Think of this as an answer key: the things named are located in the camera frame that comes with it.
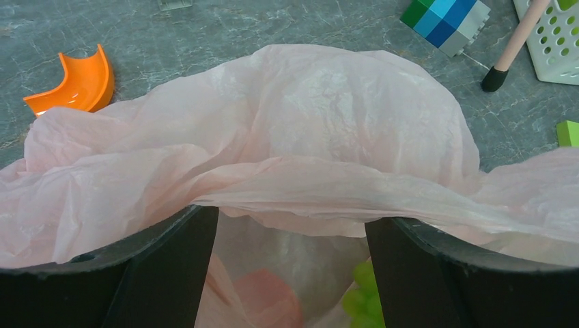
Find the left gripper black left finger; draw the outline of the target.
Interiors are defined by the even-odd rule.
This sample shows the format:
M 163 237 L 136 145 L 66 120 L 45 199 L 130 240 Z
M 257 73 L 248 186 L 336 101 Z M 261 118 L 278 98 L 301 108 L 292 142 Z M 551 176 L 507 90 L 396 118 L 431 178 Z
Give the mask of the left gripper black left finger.
M 125 258 L 103 327 L 194 327 L 218 209 L 194 206 Z

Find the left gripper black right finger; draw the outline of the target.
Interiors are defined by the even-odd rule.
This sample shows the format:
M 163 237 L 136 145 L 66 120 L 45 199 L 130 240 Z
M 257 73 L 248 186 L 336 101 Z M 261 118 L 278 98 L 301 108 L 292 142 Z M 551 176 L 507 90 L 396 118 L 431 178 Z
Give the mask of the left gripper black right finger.
M 578 270 L 503 255 L 417 219 L 365 224 L 387 327 L 577 327 Z

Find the green fake fruit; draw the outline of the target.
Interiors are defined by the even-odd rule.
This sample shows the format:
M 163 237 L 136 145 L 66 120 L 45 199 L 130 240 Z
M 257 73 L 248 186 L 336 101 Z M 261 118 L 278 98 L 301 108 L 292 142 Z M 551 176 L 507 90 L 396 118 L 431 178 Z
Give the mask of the green fake fruit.
M 341 301 L 350 317 L 351 328 L 385 328 L 380 295 L 371 261 L 358 264 L 353 270 L 357 287 L 347 291 Z

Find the pink plastic bag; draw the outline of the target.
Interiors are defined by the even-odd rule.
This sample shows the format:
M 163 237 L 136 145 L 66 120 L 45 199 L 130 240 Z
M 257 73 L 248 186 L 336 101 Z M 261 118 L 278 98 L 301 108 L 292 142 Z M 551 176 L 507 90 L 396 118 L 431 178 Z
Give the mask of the pink plastic bag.
M 407 215 L 578 263 L 578 150 L 484 173 L 454 96 L 385 51 L 272 45 L 97 113 L 41 115 L 1 170 L 1 266 L 65 262 L 190 204 L 354 242 Z

